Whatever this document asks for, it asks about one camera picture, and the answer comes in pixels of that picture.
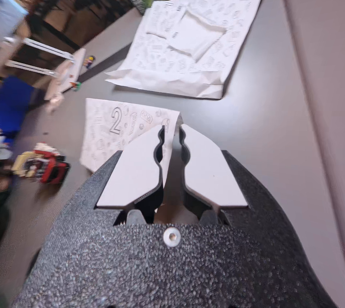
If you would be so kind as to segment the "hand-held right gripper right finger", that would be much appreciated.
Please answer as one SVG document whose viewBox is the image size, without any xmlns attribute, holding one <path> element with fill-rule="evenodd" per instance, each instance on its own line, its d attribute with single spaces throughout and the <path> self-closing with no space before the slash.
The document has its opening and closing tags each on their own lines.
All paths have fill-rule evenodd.
<svg viewBox="0 0 345 308">
<path fill-rule="evenodd" d="M 182 183 L 188 197 L 217 213 L 223 208 L 248 207 L 217 144 L 187 124 L 180 126 L 179 141 L 183 161 Z"/>
</svg>

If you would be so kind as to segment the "white book stand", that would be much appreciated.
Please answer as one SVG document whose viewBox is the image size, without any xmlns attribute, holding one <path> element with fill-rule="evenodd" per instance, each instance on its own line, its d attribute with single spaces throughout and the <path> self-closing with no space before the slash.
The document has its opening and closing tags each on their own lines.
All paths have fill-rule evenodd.
<svg viewBox="0 0 345 308">
<path fill-rule="evenodd" d="M 54 56 L 61 57 L 65 60 L 55 69 L 39 68 L 37 66 L 11 60 L 15 52 L 23 44 Z M 1 67 L 7 66 L 38 73 L 44 76 L 50 76 L 51 80 L 44 97 L 45 101 L 50 101 L 51 99 L 56 100 L 57 98 L 61 98 L 63 92 L 70 89 L 77 82 L 84 64 L 85 53 L 85 48 L 80 48 L 75 53 L 71 54 L 29 38 L 8 36 L 1 41 Z"/>
</svg>

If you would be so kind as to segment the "printed paper bag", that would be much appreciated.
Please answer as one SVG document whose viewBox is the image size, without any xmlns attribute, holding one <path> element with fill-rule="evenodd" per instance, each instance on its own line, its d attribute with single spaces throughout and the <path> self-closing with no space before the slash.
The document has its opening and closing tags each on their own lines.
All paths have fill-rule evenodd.
<svg viewBox="0 0 345 308">
<path fill-rule="evenodd" d="M 106 81 L 137 90 L 222 99 L 260 4 L 155 1 L 144 13 L 125 60 L 106 73 Z"/>
</svg>

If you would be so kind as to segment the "building instruction booklet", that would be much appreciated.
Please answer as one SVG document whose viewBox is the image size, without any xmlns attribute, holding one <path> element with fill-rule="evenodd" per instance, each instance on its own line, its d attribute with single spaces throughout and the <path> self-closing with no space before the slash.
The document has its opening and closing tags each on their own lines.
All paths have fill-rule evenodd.
<svg viewBox="0 0 345 308">
<path fill-rule="evenodd" d="M 0 0 L 0 42 L 15 31 L 27 14 L 15 0 Z"/>
</svg>

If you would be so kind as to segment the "small numbered paper bag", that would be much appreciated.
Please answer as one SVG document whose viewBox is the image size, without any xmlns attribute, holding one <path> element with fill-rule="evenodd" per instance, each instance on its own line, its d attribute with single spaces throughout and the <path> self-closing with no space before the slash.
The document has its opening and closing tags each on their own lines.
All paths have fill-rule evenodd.
<svg viewBox="0 0 345 308">
<path fill-rule="evenodd" d="M 80 163 L 97 171 L 117 151 L 155 126 L 164 126 L 162 146 L 163 185 L 166 183 L 179 111 L 134 103 L 86 99 L 86 120 Z"/>
</svg>

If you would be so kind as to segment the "blue storage bin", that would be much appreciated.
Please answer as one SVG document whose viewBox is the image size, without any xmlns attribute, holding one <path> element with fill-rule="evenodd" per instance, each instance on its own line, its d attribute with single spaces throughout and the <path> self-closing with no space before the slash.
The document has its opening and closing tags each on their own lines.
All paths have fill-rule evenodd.
<svg viewBox="0 0 345 308">
<path fill-rule="evenodd" d="M 8 76 L 0 89 L 0 128 L 4 135 L 20 131 L 35 88 L 15 76 Z"/>
</svg>

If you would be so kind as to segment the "toy brick truck model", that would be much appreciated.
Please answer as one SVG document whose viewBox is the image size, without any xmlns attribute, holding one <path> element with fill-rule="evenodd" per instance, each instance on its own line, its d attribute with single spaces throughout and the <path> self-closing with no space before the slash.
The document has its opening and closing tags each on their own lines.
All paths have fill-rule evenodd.
<svg viewBox="0 0 345 308">
<path fill-rule="evenodd" d="M 46 142 L 38 142 L 33 150 L 16 157 L 12 174 L 30 178 L 41 184 L 60 185 L 70 170 L 66 157 Z"/>
</svg>

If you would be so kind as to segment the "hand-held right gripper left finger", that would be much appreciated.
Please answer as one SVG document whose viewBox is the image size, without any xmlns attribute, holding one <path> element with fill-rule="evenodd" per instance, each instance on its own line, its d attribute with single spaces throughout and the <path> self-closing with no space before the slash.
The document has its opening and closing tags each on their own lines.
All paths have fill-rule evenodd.
<svg viewBox="0 0 345 308">
<path fill-rule="evenodd" d="M 162 146 L 165 127 L 158 125 L 135 138 L 122 151 L 96 206 L 157 209 L 163 201 Z"/>
</svg>

